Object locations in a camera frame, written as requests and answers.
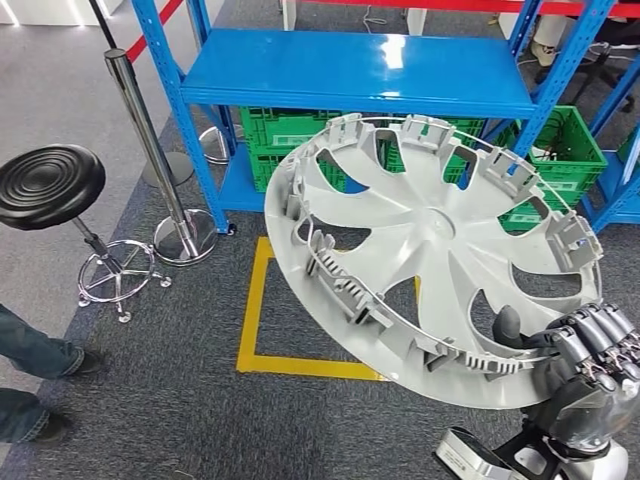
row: robotic hand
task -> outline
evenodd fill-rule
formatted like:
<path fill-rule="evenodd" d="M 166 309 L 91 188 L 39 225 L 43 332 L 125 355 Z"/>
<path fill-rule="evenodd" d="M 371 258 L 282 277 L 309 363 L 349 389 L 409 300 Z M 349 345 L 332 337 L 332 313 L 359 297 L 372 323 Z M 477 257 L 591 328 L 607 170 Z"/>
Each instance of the robotic hand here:
<path fill-rule="evenodd" d="M 613 304 L 588 304 L 531 337 L 505 307 L 496 341 L 549 349 L 539 381 L 552 398 L 523 409 L 522 431 L 491 452 L 469 432 L 448 430 L 435 452 L 463 480 L 623 480 L 626 451 L 612 437 L 640 408 L 640 335 Z"/>

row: green plastic crate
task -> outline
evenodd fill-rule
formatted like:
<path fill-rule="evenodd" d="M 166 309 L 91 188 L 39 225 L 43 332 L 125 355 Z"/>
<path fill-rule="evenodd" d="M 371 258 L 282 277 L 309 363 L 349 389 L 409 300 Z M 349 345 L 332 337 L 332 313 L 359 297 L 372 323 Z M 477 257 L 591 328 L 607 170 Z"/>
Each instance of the green plastic crate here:
<path fill-rule="evenodd" d="M 478 137 L 482 132 L 482 127 L 485 126 L 485 120 L 482 118 L 443 118 L 442 120 L 445 120 L 447 122 L 451 123 L 451 125 L 455 126 L 458 131 L 468 133 L 469 135 L 472 135 L 475 137 Z M 423 134 L 426 134 L 426 131 L 429 129 L 428 125 L 425 125 L 423 130 Z M 474 141 L 465 137 L 463 135 L 460 135 L 459 133 L 454 134 L 456 138 L 460 138 L 462 140 L 463 145 L 472 146 Z M 387 148 L 386 152 L 384 152 L 381 155 L 382 158 L 385 159 L 384 169 L 389 172 L 404 172 L 405 166 L 402 165 L 402 161 L 400 159 L 400 154 L 398 151 L 398 147 L 393 144 L 385 145 L 383 148 Z M 462 158 L 454 155 L 447 164 L 447 167 L 445 169 L 445 175 L 443 178 L 447 183 L 457 183 L 460 179 L 460 175 L 464 172 L 466 168 L 466 162 L 463 160 Z"/>
<path fill-rule="evenodd" d="M 498 135 L 494 143 L 512 148 L 519 131 L 520 122 L 515 120 Z M 534 145 L 545 150 L 550 147 L 558 152 L 555 160 L 536 158 L 532 152 L 527 160 L 571 207 L 607 167 L 602 151 L 576 107 L 554 108 Z"/>
<path fill-rule="evenodd" d="M 264 192 L 280 161 L 295 147 L 322 130 L 339 111 L 239 107 L 256 191 Z M 343 192 L 346 178 L 334 165 L 321 163 L 320 170 L 334 188 Z"/>
<path fill-rule="evenodd" d="M 257 192 L 266 192 L 269 180 L 274 170 L 278 167 L 278 164 L 282 162 L 289 152 L 281 152 L 279 154 L 273 152 L 266 152 L 262 154 L 249 154 L 249 161 L 251 164 L 251 171 L 254 174 L 254 186 Z M 325 178 L 332 187 L 339 192 L 343 192 L 346 185 L 346 176 L 342 170 L 326 162 L 318 162 L 320 171 L 325 175 Z"/>
<path fill-rule="evenodd" d="M 566 213 L 567 209 L 564 208 L 558 200 L 546 200 L 546 203 L 552 210 L 559 210 Z M 514 231 L 529 231 L 540 222 L 540 216 L 531 204 L 525 203 L 515 207 L 509 212 L 501 215 L 498 218 L 503 228 L 508 232 Z"/>
<path fill-rule="evenodd" d="M 251 151 L 287 153 L 322 130 L 327 121 L 342 112 L 291 108 L 239 107 L 245 139 Z"/>

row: blue metal shelf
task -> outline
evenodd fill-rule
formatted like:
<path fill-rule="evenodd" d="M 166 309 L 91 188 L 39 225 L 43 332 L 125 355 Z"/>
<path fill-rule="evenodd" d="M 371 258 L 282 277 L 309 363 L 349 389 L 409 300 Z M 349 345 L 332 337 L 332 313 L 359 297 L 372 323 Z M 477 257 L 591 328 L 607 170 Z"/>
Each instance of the blue metal shelf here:
<path fill-rule="evenodd" d="M 635 171 L 627 184 L 620 186 L 626 160 L 620 159 L 617 152 L 604 153 L 608 165 L 596 182 L 604 205 L 595 210 L 586 195 L 582 198 L 593 230 L 599 232 L 610 223 L 640 224 L 640 171 Z"/>
<path fill-rule="evenodd" d="M 202 193 L 218 232 L 226 233 L 224 209 L 261 211 L 263 196 L 254 191 L 242 145 L 218 192 L 189 104 L 520 118 L 513 150 L 525 155 L 615 0 L 585 0 L 546 80 L 531 95 L 515 62 L 541 0 L 525 0 L 509 41 L 212 29 L 205 0 L 186 0 L 202 46 L 186 76 L 171 55 L 155 1 L 132 1 Z M 229 129 L 228 115 L 222 116 Z M 233 152 L 232 132 L 227 137 Z"/>
<path fill-rule="evenodd" d="M 507 42 L 493 38 L 212 29 L 180 90 L 200 104 L 500 118 L 537 108 Z"/>
<path fill-rule="evenodd" d="M 231 157 L 220 192 L 223 210 L 264 211 L 264 193 L 257 192 L 247 145 L 238 143 Z"/>

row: person's foot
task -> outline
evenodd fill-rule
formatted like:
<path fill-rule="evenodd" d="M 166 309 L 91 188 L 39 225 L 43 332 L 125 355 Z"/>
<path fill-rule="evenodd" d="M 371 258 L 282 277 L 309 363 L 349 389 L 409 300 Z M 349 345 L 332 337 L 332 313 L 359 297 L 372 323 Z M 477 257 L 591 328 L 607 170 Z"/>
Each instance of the person's foot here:
<path fill-rule="evenodd" d="M 100 371 L 102 368 L 102 364 L 102 357 L 98 353 L 92 352 L 91 350 L 85 350 L 85 358 L 82 360 L 82 363 L 78 367 L 78 370 L 75 370 L 70 376 L 91 375 L 92 373 Z"/>
<path fill-rule="evenodd" d="M 69 430 L 70 421 L 57 413 L 49 413 L 49 419 L 32 442 L 54 445 L 61 441 Z"/>
<path fill-rule="evenodd" d="M 543 45 L 535 40 L 531 41 L 531 53 L 538 59 L 541 67 L 549 67 L 555 60 L 555 47 Z"/>

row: red barrier rope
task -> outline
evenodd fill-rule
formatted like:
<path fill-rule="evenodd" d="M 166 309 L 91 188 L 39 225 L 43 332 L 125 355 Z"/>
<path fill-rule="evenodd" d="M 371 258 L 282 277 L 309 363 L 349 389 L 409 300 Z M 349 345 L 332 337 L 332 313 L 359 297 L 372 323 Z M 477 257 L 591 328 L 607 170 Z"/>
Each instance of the red barrier rope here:
<path fill-rule="evenodd" d="M 523 2 L 513 0 L 302 0 L 313 3 L 332 3 L 341 5 L 373 5 L 375 7 L 430 8 L 432 10 L 454 10 L 464 12 L 508 12 L 518 13 Z M 545 15 L 579 16 L 583 4 L 580 2 L 544 2 L 540 13 Z M 609 12 L 610 17 L 640 18 L 640 4 L 616 4 Z"/>
<path fill-rule="evenodd" d="M 165 7 L 160 11 L 158 16 L 160 17 L 160 23 L 165 25 L 167 23 L 167 20 L 171 17 L 180 4 L 183 0 L 169 0 L 167 2 Z M 146 40 L 144 39 L 144 36 L 140 35 L 140 38 L 136 40 L 135 43 L 131 45 L 128 50 L 127 50 L 127 56 L 129 57 L 129 61 L 131 63 L 135 62 L 144 49 L 146 47 Z"/>

